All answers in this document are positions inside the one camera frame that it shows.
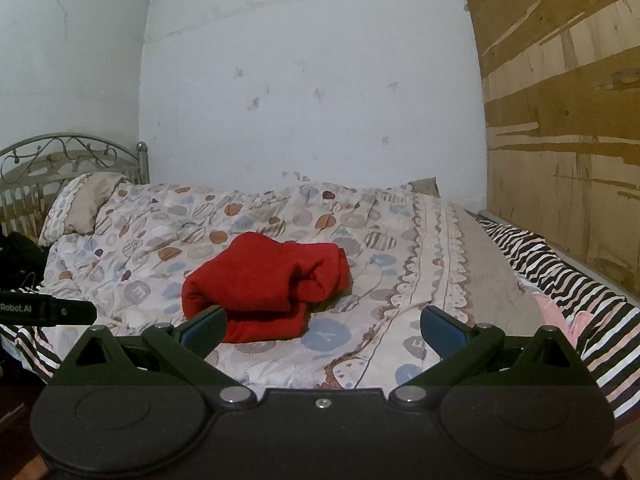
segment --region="screw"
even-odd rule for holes
[[[220,399],[230,404],[239,404],[251,399],[252,391],[244,386],[227,386],[220,390]]]
[[[320,408],[321,410],[328,408],[330,405],[331,405],[331,401],[329,399],[316,400],[316,407]]]
[[[402,400],[402,402],[419,402],[427,396],[427,392],[420,386],[400,386],[396,388],[396,399]]]

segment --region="metal headboard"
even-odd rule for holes
[[[136,152],[85,134],[45,134],[0,151],[0,224],[5,234],[38,237],[63,187],[90,171],[114,171],[134,184],[149,183],[146,144]]]

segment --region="plywood board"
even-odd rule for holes
[[[640,295],[640,0],[468,0],[491,212]]]

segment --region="black and white striped fabric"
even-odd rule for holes
[[[37,294],[39,289],[19,288],[13,292]],[[43,381],[48,382],[60,366],[60,358],[53,352],[41,327],[0,324],[0,336],[15,346],[31,370]]]
[[[568,323],[587,311],[593,320],[577,351],[607,396],[614,415],[640,404],[640,308],[562,261],[530,231],[476,218],[516,272],[556,302]]]

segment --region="patterned duvet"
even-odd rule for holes
[[[50,230],[64,232],[55,224],[73,195],[72,189],[64,203],[54,204]],[[469,227],[461,230],[461,223]],[[261,194],[120,183],[99,209],[93,235],[57,237],[43,292],[93,301],[96,323],[116,335],[158,321],[179,324],[185,277],[248,230],[279,241],[333,242],[346,252],[353,279],[347,293],[315,306],[301,338],[223,344],[209,355],[208,362],[258,393],[266,387],[367,386],[388,392],[438,361],[420,337],[427,303],[469,324],[479,313],[498,325],[508,314],[506,330],[519,325],[522,333],[540,324],[535,302],[461,209],[405,189],[329,183]],[[497,255],[500,269],[490,283],[474,283],[470,269],[481,269],[486,254],[477,246],[486,242],[482,250]],[[38,343],[64,358],[84,329],[45,328]]]

